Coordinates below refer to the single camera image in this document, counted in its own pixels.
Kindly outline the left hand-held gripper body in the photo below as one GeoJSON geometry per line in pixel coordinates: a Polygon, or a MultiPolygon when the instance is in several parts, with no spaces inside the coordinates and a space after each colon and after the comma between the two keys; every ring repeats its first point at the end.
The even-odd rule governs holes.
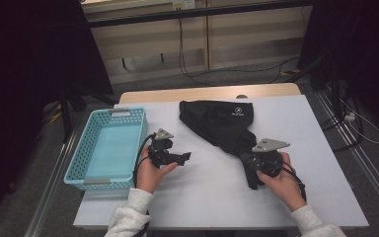
{"type": "Polygon", "coordinates": [[[174,162],[179,162],[178,155],[169,153],[169,149],[173,146],[173,137],[174,135],[172,133],[163,128],[159,128],[158,131],[152,135],[148,154],[156,168],[159,168],[161,165],[169,165],[174,162]]]}

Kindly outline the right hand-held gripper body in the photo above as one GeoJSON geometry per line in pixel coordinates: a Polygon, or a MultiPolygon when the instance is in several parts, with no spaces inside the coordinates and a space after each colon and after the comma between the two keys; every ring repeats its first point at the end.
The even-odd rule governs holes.
{"type": "Polygon", "coordinates": [[[263,138],[250,153],[242,153],[241,159],[254,171],[260,171],[272,178],[279,175],[283,168],[283,159],[278,150],[288,147],[289,143],[270,138],[263,138]]]}

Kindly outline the black shorts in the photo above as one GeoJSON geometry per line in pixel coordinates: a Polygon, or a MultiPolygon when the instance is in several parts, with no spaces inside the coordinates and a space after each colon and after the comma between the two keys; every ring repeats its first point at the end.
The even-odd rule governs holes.
{"type": "Polygon", "coordinates": [[[242,159],[257,144],[256,136],[248,130],[254,121],[252,103],[181,101],[179,109],[181,122],[225,153],[242,159]]]}

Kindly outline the blue perforated plastic basket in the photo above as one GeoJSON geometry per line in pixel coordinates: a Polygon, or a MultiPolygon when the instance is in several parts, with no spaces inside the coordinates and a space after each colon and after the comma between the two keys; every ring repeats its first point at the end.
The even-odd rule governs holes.
{"type": "Polygon", "coordinates": [[[82,191],[133,188],[134,170],[147,128],[144,108],[91,112],[64,183],[82,191]]]}

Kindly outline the person's left hand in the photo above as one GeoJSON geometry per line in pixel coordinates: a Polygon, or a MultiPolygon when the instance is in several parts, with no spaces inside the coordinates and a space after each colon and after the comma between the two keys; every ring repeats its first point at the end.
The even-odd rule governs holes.
{"type": "Polygon", "coordinates": [[[156,168],[151,159],[144,157],[137,169],[136,187],[147,193],[153,194],[162,183],[163,178],[178,167],[176,162],[162,168],[156,168]]]}

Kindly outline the person's right hand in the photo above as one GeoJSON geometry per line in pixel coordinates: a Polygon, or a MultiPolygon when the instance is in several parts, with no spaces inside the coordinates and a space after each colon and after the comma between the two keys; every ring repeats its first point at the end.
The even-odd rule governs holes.
{"type": "Polygon", "coordinates": [[[290,157],[285,152],[280,152],[283,159],[283,167],[287,171],[281,171],[280,174],[272,178],[266,174],[257,171],[259,179],[272,190],[289,208],[291,212],[305,206],[307,202],[301,196],[298,181],[292,176],[296,174],[295,169],[291,166],[290,157]]]}

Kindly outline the wooden table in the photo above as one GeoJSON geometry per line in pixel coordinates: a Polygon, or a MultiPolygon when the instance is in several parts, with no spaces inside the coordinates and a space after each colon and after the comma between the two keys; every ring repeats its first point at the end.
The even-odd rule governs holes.
{"type": "Polygon", "coordinates": [[[119,102],[121,104],[135,104],[194,100],[227,100],[244,97],[297,96],[300,94],[299,87],[294,83],[277,83],[125,92],[120,96],[119,102]]]}

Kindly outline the beige wooden cabinet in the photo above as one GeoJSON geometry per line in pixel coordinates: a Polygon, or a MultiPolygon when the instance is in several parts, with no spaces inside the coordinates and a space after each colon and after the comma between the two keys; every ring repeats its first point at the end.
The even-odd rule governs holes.
{"type": "MultiPolygon", "coordinates": [[[[174,11],[174,0],[81,0],[89,21],[174,11]]],[[[195,0],[195,8],[270,0],[195,0]]],[[[92,30],[113,84],[276,62],[300,53],[311,6],[92,30]]]]}

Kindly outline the black curtain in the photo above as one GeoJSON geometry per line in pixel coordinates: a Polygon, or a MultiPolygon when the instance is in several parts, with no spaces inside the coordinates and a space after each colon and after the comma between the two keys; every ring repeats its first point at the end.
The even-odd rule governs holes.
{"type": "Polygon", "coordinates": [[[379,0],[313,0],[297,66],[325,53],[379,122],[379,0]]]}

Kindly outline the metal floor rail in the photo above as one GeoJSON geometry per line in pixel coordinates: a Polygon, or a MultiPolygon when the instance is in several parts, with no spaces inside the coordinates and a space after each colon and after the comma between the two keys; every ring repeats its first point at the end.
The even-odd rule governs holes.
{"type": "Polygon", "coordinates": [[[327,92],[316,92],[317,100],[328,115],[322,122],[323,131],[336,133],[340,138],[331,149],[339,156],[351,156],[366,180],[371,184],[379,199],[379,127],[363,116],[355,100],[351,102],[340,99],[341,116],[337,117],[332,108],[331,98],[327,92]],[[346,113],[355,113],[354,121],[346,121],[346,113]]]}
{"type": "Polygon", "coordinates": [[[51,208],[58,182],[63,176],[63,169],[72,150],[75,138],[76,134],[74,132],[63,138],[62,147],[56,159],[56,163],[51,171],[49,180],[46,183],[45,189],[39,199],[38,206],[36,207],[24,237],[40,236],[40,232],[42,231],[48,212],[51,208]]]}

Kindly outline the white wall socket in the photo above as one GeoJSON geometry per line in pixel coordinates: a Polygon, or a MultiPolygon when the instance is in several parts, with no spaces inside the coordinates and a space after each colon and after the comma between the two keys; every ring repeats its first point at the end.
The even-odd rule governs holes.
{"type": "Polygon", "coordinates": [[[174,10],[190,10],[195,8],[195,0],[174,0],[172,2],[174,10]]]}

